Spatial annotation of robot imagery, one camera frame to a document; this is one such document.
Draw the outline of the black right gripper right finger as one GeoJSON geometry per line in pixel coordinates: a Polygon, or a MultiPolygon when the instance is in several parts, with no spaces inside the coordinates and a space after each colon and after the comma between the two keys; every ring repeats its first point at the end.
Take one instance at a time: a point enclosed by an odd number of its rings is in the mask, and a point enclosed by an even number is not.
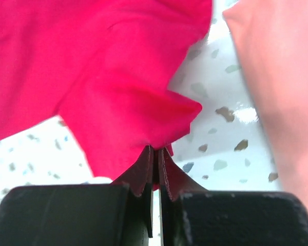
{"type": "Polygon", "coordinates": [[[285,192],[210,191],[158,151],[163,245],[308,245],[308,213],[285,192]]]}

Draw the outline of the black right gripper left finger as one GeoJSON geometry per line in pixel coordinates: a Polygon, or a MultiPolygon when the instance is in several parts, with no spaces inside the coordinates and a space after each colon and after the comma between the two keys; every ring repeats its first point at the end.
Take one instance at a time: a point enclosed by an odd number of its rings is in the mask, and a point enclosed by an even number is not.
{"type": "Polygon", "coordinates": [[[153,148],[110,184],[22,186],[0,203],[0,245],[148,245],[153,148]]]}

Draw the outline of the magenta t shirt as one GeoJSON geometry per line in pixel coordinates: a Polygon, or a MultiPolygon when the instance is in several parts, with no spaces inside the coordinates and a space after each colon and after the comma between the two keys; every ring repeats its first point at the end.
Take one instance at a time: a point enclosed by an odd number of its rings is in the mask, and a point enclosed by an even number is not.
{"type": "Polygon", "coordinates": [[[0,140],[59,115],[95,176],[170,148],[201,105],[168,84],[212,1],[0,1],[0,140]]]}

